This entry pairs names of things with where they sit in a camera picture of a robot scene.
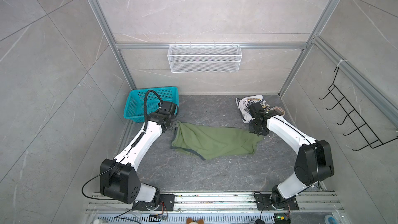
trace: gray tile wall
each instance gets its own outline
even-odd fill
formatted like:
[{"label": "gray tile wall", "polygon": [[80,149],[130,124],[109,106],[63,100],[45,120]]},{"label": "gray tile wall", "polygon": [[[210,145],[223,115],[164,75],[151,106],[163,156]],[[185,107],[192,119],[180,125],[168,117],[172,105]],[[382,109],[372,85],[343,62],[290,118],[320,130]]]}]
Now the gray tile wall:
[{"label": "gray tile wall", "polygon": [[327,1],[99,0],[118,42],[305,42]]},{"label": "gray tile wall", "polygon": [[[349,60],[396,104],[397,2],[341,0],[321,33],[321,37],[344,59]],[[288,88],[284,101],[298,127],[316,138],[331,141],[335,166],[338,167],[335,176],[325,183],[328,189],[337,191],[351,221],[397,223],[398,141],[375,149],[352,150],[366,145],[364,138],[358,131],[343,136],[355,129],[353,123],[346,120],[343,125],[338,125],[345,117],[342,108],[338,106],[328,111],[326,108],[334,106],[336,100],[331,96],[319,99],[327,94],[335,67],[321,51],[314,48]],[[397,128],[342,72],[336,77],[336,85],[381,140],[386,142],[397,136]],[[303,106],[306,106],[305,113],[302,112]],[[357,124],[361,124],[356,114],[352,117],[358,121]],[[369,129],[364,127],[361,130],[369,140],[376,140]]]},{"label": "gray tile wall", "polygon": [[167,49],[123,50],[138,88],[177,86],[181,94],[277,94],[299,49],[243,49],[237,73],[172,73]]},{"label": "gray tile wall", "polygon": [[87,0],[0,0],[1,223],[81,220],[69,193],[125,127],[130,88],[107,46]]}]

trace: plush toy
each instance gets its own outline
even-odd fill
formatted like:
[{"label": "plush toy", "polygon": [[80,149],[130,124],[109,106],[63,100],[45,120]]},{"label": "plush toy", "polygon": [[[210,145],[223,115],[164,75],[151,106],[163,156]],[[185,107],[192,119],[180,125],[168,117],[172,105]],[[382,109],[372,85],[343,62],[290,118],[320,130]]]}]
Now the plush toy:
[{"label": "plush toy", "polygon": [[200,220],[195,222],[191,218],[188,218],[187,219],[187,224],[205,224],[205,222],[202,219],[200,219]]}]

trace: green cloth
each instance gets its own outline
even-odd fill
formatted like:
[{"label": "green cloth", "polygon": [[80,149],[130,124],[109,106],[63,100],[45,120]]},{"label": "green cloth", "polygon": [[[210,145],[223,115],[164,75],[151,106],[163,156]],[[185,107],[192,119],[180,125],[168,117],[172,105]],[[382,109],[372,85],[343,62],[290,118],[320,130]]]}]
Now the green cloth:
[{"label": "green cloth", "polygon": [[247,130],[230,127],[204,127],[178,121],[172,148],[202,159],[226,155],[253,154],[257,142],[263,139]]}]

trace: white zip tie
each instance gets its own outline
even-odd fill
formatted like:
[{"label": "white zip tie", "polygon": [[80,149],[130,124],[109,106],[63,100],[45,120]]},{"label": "white zip tie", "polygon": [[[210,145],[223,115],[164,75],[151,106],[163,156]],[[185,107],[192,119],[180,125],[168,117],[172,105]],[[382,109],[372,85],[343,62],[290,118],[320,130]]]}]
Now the white zip tie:
[{"label": "white zip tie", "polygon": [[343,60],[343,59],[340,59],[339,63],[337,63],[337,67],[340,65],[340,63],[341,63],[342,61],[346,61],[346,62],[348,62],[348,60]]}]

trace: white mesh basket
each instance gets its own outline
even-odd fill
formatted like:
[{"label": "white mesh basket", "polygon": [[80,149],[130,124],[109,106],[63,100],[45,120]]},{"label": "white mesh basket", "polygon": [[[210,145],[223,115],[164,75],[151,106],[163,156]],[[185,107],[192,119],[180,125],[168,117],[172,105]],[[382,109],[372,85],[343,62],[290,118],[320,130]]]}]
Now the white mesh basket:
[{"label": "white mesh basket", "polygon": [[238,72],[242,52],[236,44],[176,44],[167,58],[173,73]]}]

